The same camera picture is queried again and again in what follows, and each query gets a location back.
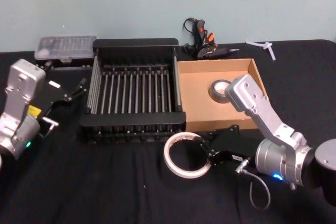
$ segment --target white label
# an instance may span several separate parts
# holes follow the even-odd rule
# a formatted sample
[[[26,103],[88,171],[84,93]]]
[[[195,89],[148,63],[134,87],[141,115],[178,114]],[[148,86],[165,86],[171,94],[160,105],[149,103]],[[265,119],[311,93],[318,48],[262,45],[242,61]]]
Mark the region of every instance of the white label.
[[[239,156],[232,155],[232,158],[237,161],[243,161],[243,158]]]
[[[59,88],[61,87],[60,84],[58,84],[58,83],[56,83],[56,82],[54,82],[54,81],[49,81],[48,83],[49,83],[50,85],[54,86],[54,87],[57,88],[57,89],[59,89]]]

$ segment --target cardboard box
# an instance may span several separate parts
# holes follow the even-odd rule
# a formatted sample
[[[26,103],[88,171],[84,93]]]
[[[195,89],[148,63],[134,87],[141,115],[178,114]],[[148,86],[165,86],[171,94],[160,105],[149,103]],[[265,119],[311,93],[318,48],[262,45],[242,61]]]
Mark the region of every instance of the cardboard box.
[[[237,112],[231,103],[217,103],[209,96],[209,88],[214,81],[233,81],[247,73],[266,94],[254,59],[179,61],[178,72],[187,131],[211,131],[232,124],[238,124],[241,129],[257,128],[249,116]]]

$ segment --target black dish rack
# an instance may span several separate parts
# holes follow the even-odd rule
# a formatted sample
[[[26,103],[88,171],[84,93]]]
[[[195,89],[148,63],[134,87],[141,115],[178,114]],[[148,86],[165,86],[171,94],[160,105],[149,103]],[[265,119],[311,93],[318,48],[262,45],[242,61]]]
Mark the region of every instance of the black dish rack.
[[[185,130],[176,39],[97,39],[87,109],[90,141],[164,140]]]

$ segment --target light blue wall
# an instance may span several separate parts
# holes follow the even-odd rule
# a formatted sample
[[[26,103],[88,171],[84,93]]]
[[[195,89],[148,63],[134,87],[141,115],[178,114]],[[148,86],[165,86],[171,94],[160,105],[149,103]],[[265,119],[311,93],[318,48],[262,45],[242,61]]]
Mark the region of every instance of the light blue wall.
[[[0,0],[0,51],[33,50],[49,35],[175,37],[185,18],[216,42],[336,39],[336,0]]]

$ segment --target roll of tape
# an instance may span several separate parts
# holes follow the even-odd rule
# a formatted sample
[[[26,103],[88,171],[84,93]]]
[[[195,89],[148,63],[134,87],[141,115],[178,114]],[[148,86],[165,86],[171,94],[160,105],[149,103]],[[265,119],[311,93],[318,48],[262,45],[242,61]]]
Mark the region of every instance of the roll of tape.
[[[228,103],[229,100],[226,97],[224,90],[231,84],[227,80],[217,80],[211,84],[209,94],[210,97],[218,103]]]
[[[177,167],[172,159],[170,158],[170,148],[173,144],[182,141],[182,140],[190,140],[193,141],[195,137],[200,137],[199,135],[191,132],[180,132],[173,136],[171,136],[164,145],[163,156],[166,165],[168,166],[169,170],[171,170],[177,176],[182,178],[198,178],[206,174],[206,172],[210,169],[211,163],[207,159],[205,165],[198,169],[198,170],[182,170],[181,168]]]

